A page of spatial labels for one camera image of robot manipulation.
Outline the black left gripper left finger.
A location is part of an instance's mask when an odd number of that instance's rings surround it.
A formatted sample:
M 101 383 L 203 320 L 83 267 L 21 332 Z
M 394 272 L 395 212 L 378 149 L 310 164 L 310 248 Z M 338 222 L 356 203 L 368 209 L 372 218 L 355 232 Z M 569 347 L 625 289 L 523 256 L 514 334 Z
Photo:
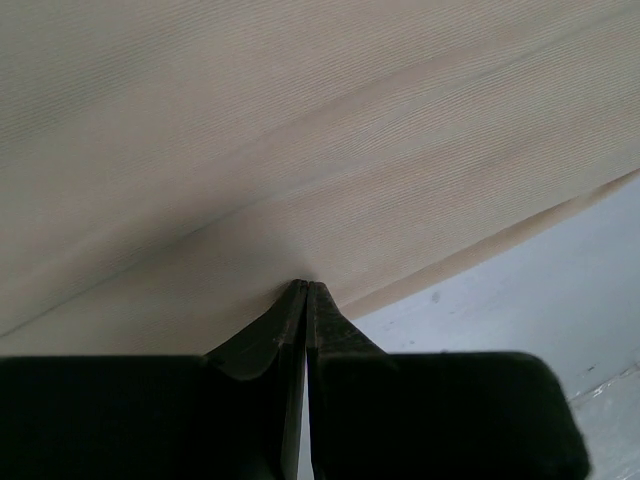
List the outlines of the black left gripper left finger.
M 293 479 L 306 285 L 204 355 L 5 356 L 5 479 Z

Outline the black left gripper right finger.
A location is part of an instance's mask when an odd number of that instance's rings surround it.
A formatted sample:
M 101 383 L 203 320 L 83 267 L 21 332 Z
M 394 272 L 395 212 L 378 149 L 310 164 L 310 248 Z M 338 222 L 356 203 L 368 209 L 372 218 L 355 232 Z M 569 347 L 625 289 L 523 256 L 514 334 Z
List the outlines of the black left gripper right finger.
M 560 383 L 521 352 L 391 354 L 328 288 L 307 296 L 311 461 L 318 479 L 584 479 L 589 454 Z

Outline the beige trousers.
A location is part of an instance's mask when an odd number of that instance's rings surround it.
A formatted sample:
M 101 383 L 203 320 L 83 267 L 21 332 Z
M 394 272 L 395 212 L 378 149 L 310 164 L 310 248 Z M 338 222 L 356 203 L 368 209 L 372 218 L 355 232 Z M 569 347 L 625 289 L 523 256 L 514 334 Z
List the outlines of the beige trousers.
M 1 351 L 359 317 L 638 175 L 635 1 L 5 1 Z

